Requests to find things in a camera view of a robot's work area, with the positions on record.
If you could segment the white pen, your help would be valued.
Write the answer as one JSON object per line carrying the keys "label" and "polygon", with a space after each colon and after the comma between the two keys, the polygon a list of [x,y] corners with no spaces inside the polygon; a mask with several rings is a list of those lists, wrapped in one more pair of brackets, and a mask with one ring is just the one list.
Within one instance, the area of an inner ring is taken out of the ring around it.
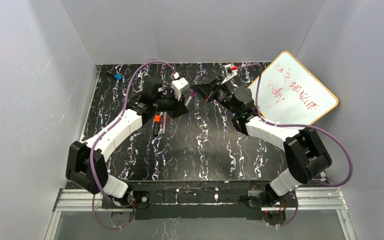
{"label": "white pen", "polygon": [[190,96],[190,97],[186,100],[186,102],[185,102],[185,106],[186,106],[186,107],[189,105],[191,99],[192,99],[192,97]]}

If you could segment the orange marker cap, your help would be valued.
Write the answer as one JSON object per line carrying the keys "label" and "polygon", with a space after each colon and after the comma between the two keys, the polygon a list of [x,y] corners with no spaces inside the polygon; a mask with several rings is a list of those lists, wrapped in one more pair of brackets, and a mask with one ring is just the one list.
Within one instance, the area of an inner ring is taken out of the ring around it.
{"label": "orange marker cap", "polygon": [[155,115],[153,120],[154,120],[154,122],[160,122],[161,121],[161,116],[160,115]]}

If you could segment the black orange-tipped marker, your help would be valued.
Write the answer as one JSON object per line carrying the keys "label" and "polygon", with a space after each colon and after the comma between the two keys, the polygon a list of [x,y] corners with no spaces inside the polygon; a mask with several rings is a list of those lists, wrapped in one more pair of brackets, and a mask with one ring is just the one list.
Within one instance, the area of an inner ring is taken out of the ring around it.
{"label": "black orange-tipped marker", "polygon": [[161,129],[161,122],[154,121],[152,126],[152,135],[154,137],[157,137],[159,135],[160,129]]}

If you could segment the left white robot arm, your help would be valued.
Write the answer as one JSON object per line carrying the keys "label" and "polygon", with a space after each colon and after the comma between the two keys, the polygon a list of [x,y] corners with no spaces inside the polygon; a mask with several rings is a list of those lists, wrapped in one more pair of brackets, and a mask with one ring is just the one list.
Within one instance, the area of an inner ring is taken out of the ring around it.
{"label": "left white robot arm", "polygon": [[184,78],[174,80],[169,88],[165,88],[159,79],[146,81],[142,90],[128,100],[124,114],[85,142],[74,141],[70,145],[66,179],[91,194],[103,193],[122,199],[130,187],[108,173],[108,158],[149,120],[159,122],[159,112],[166,112],[172,118],[187,114],[184,91],[188,88],[189,83]]}

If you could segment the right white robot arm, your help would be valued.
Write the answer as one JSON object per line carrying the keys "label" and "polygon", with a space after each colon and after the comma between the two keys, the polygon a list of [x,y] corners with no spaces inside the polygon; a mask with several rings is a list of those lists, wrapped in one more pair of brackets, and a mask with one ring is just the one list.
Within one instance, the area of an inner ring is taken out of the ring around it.
{"label": "right white robot arm", "polygon": [[262,139],[285,153],[287,168],[253,199],[264,204],[281,202],[285,195],[308,184],[332,165],[332,158],[318,133],[309,127],[300,130],[264,123],[247,87],[235,88],[216,78],[192,84],[192,91],[205,102],[217,101],[233,114],[234,128],[247,136]]}

